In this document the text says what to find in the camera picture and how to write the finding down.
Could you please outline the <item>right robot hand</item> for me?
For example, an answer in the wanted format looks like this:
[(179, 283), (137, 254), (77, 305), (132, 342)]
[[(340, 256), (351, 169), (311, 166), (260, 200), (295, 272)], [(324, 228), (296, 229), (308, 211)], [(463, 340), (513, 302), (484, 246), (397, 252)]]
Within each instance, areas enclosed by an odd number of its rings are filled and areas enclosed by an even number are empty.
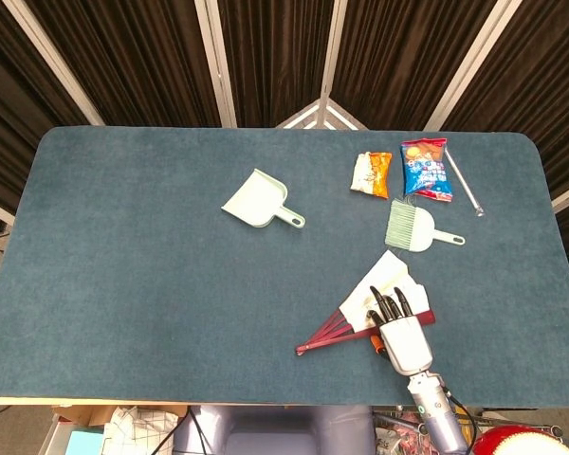
[(372, 285), (369, 289), (378, 310), (368, 310), (366, 316), (378, 329), (394, 369), (403, 376), (427, 371), (433, 361), (431, 348), (404, 293), (395, 287), (396, 299), (393, 299)]

